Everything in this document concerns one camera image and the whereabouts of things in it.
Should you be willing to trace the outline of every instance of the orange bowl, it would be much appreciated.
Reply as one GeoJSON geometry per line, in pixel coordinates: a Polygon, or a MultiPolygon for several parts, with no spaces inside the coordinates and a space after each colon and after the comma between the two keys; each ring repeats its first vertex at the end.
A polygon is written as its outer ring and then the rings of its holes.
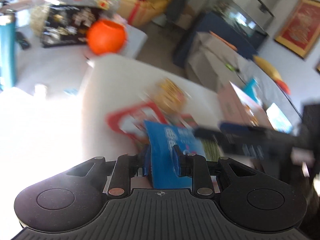
{"type": "Polygon", "coordinates": [[[117,53],[127,40],[124,26],[105,19],[95,22],[87,32],[88,45],[97,55],[117,53]]]}

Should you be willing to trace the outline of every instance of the blue snack bag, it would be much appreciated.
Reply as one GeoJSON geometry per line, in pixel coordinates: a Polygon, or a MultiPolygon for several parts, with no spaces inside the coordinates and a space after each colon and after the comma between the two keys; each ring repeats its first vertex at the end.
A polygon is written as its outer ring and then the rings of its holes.
{"type": "Polygon", "coordinates": [[[198,154],[205,157],[200,140],[192,130],[157,122],[144,121],[151,144],[151,172],[154,188],[191,188],[192,179],[177,177],[173,161],[172,147],[177,144],[183,154],[198,154]]]}

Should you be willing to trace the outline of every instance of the teal cylinder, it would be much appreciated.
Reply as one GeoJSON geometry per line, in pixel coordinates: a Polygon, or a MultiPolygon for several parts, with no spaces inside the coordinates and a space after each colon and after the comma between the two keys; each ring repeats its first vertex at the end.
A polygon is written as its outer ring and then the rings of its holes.
{"type": "Polygon", "coordinates": [[[9,9],[0,12],[0,86],[2,90],[13,87],[17,79],[15,33],[15,12],[9,9]]]}

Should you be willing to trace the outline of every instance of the crosshair marking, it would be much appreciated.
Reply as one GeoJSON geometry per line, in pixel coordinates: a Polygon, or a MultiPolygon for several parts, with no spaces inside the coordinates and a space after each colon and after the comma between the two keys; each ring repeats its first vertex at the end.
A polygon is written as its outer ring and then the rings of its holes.
{"type": "Polygon", "coordinates": [[[162,197],[163,195],[165,195],[165,193],[163,191],[159,191],[158,193],[156,193],[157,195],[159,195],[160,197],[162,197]]]}

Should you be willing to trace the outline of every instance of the tiled floor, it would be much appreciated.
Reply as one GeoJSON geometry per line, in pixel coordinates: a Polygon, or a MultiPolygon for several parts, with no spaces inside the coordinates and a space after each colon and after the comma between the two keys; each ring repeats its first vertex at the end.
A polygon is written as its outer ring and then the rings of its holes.
{"type": "Polygon", "coordinates": [[[173,31],[159,27],[154,23],[141,28],[148,35],[137,60],[164,69],[181,77],[186,77],[185,70],[172,63],[172,52],[183,35],[183,30],[173,31]]]}

